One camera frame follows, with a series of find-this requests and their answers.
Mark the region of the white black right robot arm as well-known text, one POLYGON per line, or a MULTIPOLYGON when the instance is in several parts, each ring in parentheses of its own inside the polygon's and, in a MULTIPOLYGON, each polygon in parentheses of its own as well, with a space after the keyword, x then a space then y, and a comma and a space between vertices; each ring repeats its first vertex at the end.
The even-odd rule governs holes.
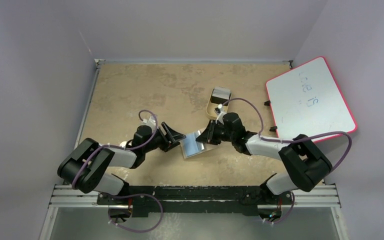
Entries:
POLYGON ((195 140, 210 145, 230 142, 241 154, 280 160, 286 171, 275 173, 261 184, 262 200, 272 204, 285 192, 310 192, 333 170, 322 151, 305 138, 300 134, 291 143, 282 143, 278 138, 262 140, 257 132, 246 130, 239 115, 232 112, 225 114, 222 121, 210 120, 195 140))

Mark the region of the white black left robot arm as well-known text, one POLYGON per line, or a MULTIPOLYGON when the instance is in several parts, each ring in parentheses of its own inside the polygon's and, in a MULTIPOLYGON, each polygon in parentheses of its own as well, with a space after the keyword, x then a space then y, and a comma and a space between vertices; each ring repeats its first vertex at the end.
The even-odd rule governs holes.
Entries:
POLYGON ((185 134, 173 130, 165 122, 160 127, 153 123, 140 125, 125 147, 100 145, 94 139, 86 138, 60 164, 57 175, 75 190, 85 194, 92 191, 108 193, 112 201, 122 205, 129 199, 129 184, 107 174, 107 168, 136 169, 145 161, 147 153, 156 149, 168 152, 185 138, 185 134))

